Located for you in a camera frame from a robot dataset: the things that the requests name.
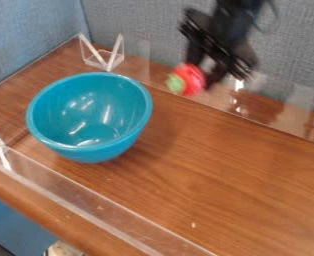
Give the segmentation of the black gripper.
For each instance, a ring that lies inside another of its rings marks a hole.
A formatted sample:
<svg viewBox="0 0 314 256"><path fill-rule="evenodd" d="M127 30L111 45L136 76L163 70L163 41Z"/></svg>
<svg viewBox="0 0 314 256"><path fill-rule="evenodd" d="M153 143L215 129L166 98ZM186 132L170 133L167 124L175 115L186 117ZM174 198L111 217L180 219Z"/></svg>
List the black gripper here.
<svg viewBox="0 0 314 256"><path fill-rule="evenodd" d="M187 8L179 30L188 40L186 62L196 66L210 57L215 67L207 76L207 88L227 74L247 79L259 64L248 42L251 21L240 9L216 8L214 14Z"/></svg>

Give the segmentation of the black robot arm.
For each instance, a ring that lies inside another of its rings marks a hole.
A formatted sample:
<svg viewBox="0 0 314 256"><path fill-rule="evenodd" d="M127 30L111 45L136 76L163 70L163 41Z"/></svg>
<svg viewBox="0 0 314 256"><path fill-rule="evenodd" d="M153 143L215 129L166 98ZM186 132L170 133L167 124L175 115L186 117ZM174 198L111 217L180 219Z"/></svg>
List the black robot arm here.
<svg viewBox="0 0 314 256"><path fill-rule="evenodd" d="M211 14L192 7L186 8L179 26L188 40L186 62L199 67L206 56L215 62L211 71L204 74L207 88L228 74L239 80L248 79L258 67L259 58L248 35L252 28L264 32L258 25L258 17L266 4L278 20L274 0L216 0Z"/></svg>

